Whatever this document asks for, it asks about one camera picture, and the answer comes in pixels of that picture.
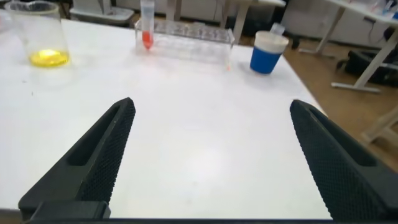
blue cup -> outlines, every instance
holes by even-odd
[[[284,53],[288,38],[267,31],[256,33],[250,67],[255,72],[270,74]]]

white table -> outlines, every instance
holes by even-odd
[[[63,28],[73,66],[51,70],[31,67],[12,32],[0,35],[0,208],[17,208],[129,96],[137,113],[112,217],[330,219],[289,112],[293,99],[319,105],[285,58],[271,76],[256,75],[252,48],[236,46],[228,72],[139,57],[133,30],[75,21]]]
[[[242,36],[244,21],[246,20],[246,14],[248,13],[249,6],[253,4],[267,4],[275,7],[285,7],[286,2],[282,0],[226,0],[223,8],[223,18],[220,23],[220,27],[224,28],[226,20],[228,18],[228,12],[232,2],[235,1],[239,4],[238,15],[236,16],[236,22],[234,27],[235,44],[239,44],[239,40]],[[181,16],[181,4],[182,0],[167,0],[167,12],[166,18],[168,20],[179,20]]]
[[[361,91],[369,91],[369,92],[373,92],[373,93],[379,93],[380,92],[379,89],[365,87],[365,84],[368,82],[368,80],[372,77],[374,72],[380,66],[386,66],[383,64],[384,59],[386,59],[386,57],[390,54],[391,50],[394,49],[395,46],[398,44],[398,29],[397,29],[398,28],[398,20],[391,19],[386,16],[382,16],[382,15],[379,15],[379,14],[369,11],[367,9],[367,5],[364,3],[360,3],[360,2],[348,3],[348,2],[342,1],[342,0],[325,0],[325,1],[328,1],[328,2],[335,4],[339,7],[338,11],[336,13],[336,16],[332,20],[328,31],[326,32],[325,36],[322,38],[322,41],[318,45],[317,49],[315,51],[300,49],[301,52],[323,55],[323,49],[325,48],[327,42],[329,41],[334,29],[337,26],[337,23],[343,16],[343,13],[345,12],[345,10],[350,10],[350,11],[356,12],[358,14],[363,15],[364,17],[368,17],[375,21],[382,22],[382,23],[388,24],[389,26],[396,28],[396,30],[393,33],[393,35],[391,36],[391,38],[387,41],[385,46],[376,55],[376,57],[370,63],[368,68],[364,71],[364,73],[361,75],[361,77],[358,79],[358,81],[354,85],[349,85],[349,84],[345,84],[345,83],[332,83],[331,84],[333,87],[337,87],[337,88],[347,88],[350,90],[361,90]]]

white lid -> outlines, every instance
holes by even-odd
[[[256,33],[254,46],[263,51],[278,54],[286,49],[288,43],[288,38],[284,36],[273,34],[268,31],[259,31]]]

test tube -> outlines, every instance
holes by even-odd
[[[155,0],[141,0],[142,42],[147,50],[154,44]]]

white wall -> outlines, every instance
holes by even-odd
[[[140,0],[117,0],[116,4],[121,7],[139,9]],[[167,0],[155,0],[155,10],[159,13],[166,12]],[[203,19],[208,21],[220,21],[224,0],[183,0],[181,15],[194,19]],[[255,11],[252,17],[256,19],[271,17],[273,7],[261,7]],[[331,19],[337,12],[337,7],[324,0],[290,0],[282,24],[287,30],[300,35],[309,37],[322,37],[326,32]],[[229,12],[230,15],[236,14],[236,6]],[[387,28],[384,24],[376,23],[371,34],[371,40],[379,40],[384,30]],[[385,41],[373,44],[368,41],[368,33],[371,25],[363,21],[363,16],[346,11],[340,23],[337,25],[332,40],[341,42],[367,45],[371,47],[382,47]]]
[[[337,6],[322,0],[291,0],[282,24],[294,34],[309,37],[322,37],[337,12]],[[376,23],[371,34],[372,42],[379,40],[387,26]],[[373,44],[368,41],[371,25],[363,21],[363,16],[346,11],[336,27],[332,40],[382,47],[385,41]]]
[[[117,0],[116,4],[121,7],[130,7],[132,9],[139,9],[140,0]],[[203,19],[212,21],[221,20],[222,4],[224,0],[220,1],[217,6],[217,0],[183,0],[181,7],[181,16],[192,17],[196,19]],[[155,10],[158,13],[166,13],[167,0],[155,0]]]
[[[140,0],[117,0],[116,4],[120,7],[128,7],[131,9],[139,9]],[[225,0],[183,0],[181,8],[181,16],[189,17],[192,19],[202,19],[206,21],[221,21],[222,10],[224,7]],[[166,13],[167,0],[155,0],[155,10],[158,13]],[[273,7],[260,6],[256,10],[250,9],[252,17],[256,19],[267,20],[271,18],[273,13]],[[229,10],[229,15],[236,15],[237,7],[233,5]]]

